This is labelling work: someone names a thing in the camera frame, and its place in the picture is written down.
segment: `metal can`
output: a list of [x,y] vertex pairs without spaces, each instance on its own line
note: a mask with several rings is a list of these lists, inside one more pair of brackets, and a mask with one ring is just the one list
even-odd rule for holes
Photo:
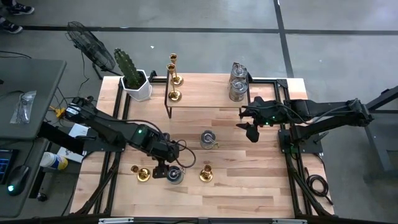
[[229,98],[235,102],[242,101],[247,90],[248,83],[246,83],[246,80],[235,79],[231,82],[231,88],[229,89]]
[[181,170],[178,166],[170,166],[170,170],[167,173],[167,180],[171,184],[179,184],[184,179],[183,170]]
[[206,130],[200,135],[200,146],[204,149],[212,149],[216,144],[216,135],[210,131]]
[[229,77],[229,82],[231,83],[233,80],[240,78],[246,80],[248,75],[248,70],[245,66],[241,65],[240,63],[234,63],[232,65],[231,76]]

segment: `black fan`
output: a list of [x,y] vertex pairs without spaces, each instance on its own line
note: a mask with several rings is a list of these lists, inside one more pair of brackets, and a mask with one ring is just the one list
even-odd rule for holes
[[116,63],[112,55],[106,50],[104,43],[99,41],[83,24],[76,21],[68,22],[67,31],[75,47],[93,62],[93,68],[99,79],[102,80],[102,76],[96,65],[104,72],[120,75],[112,71]]

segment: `computer mouse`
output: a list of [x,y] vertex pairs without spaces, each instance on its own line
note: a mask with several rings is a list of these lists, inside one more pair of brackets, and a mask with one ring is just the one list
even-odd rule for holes
[[22,165],[15,167],[7,178],[7,193],[11,196],[17,196],[25,189],[29,167]]

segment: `wooden tabletop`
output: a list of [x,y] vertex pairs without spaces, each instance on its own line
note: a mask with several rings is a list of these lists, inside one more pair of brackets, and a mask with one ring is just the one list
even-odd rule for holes
[[[240,102],[229,98],[228,82],[230,74],[218,73],[178,73],[184,79],[181,86],[175,89],[182,93],[182,98],[174,102],[167,98],[169,107],[191,107],[191,108],[240,108],[248,104],[248,96]],[[169,91],[173,89],[169,82]]]
[[[118,81],[118,77],[104,77],[97,104],[99,110],[113,113]],[[303,79],[288,78],[287,82],[291,99],[307,99]],[[156,161],[127,147],[119,166],[112,216],[293,217],[286,161],[277,142],[277,126],[261,128],[259,142],[251,143],[245,131],[235,126],[251,120],[244,118],[241,121],[236,108],[175,108],[172,119],[169,119],[164,107],[165,84],[153,86],[152,99],[142,103],[132,101],[128,117],[147,119],[163,132],[170,133],[172,139],[185,139],[197,155],[197,162],[187,170],[179,185],[172,185],[166,179],[152,178],[142,183],[131,173],[131,166],[152,170]],[[251,97],[274,100],[271,85],[252,84],[250,92]],[[216,134],[220,144],[218,149],[205,150],[200,147],[200,134],[207,129]],[[83,161],[71,212],[81,208],[97,187],[103,157],[104,153],[94,152]],[[183,151],[179,159],[183,164],[190,164],[193,158],[188,151]],[[310,174],[325,177],[317,157],[304,154],[303,163]],[[205,164],[211,165],[214,172],[214,178],[209,183],[199,179],[199,172]],[[297,192],[300,207],[304,210],[302,192]],[[102,209],[107,195],[108,189],[105,190]],[[325,198],[317,199],[327,211],[333,213],[333,207]]]

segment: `potted cactus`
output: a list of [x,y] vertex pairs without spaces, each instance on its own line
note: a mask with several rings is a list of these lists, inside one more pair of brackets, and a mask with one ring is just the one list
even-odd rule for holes
[[123,89],[136,101],[150,99],[152,85],[145,71],[136,69],[130,56],[120,49],[114,50],[114,58],[124,75],[122,77]]

